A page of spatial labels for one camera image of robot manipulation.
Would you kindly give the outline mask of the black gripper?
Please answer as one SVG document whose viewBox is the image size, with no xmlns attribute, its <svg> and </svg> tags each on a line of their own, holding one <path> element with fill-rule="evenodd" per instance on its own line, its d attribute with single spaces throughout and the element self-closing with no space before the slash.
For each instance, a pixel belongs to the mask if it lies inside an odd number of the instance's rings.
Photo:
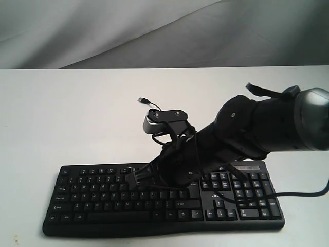
<svg viewBox="0 0 329 247">
<path fill-rule="evenodd" d="M 187 139 L 179 146 L 171 143 L 163 148 L 151 164 L 131 172 L 125 178 L 129 189 L 139 187 L 185 188 L 205 173 L 202 169 L 197 132 L 189 128 Z"/>
</svg>

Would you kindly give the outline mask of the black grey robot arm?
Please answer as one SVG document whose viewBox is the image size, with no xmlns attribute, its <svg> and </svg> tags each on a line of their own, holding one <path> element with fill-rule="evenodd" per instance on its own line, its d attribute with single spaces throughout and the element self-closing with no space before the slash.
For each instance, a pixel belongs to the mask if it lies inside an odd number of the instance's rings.
<svg viewBox="0 0 329 247">
<path fill-rule="evenodd" d="M 182 110 L 150 109 L 145 133 L 171 139 L 156 158 L 126 177 L 129 188 L 185 188 L 236 161 L 264 160 L 272 152 L 328 150 L 328 91 L 246 87 L 260 100 L 231 98 L 200 131 Z"/>
</svg>

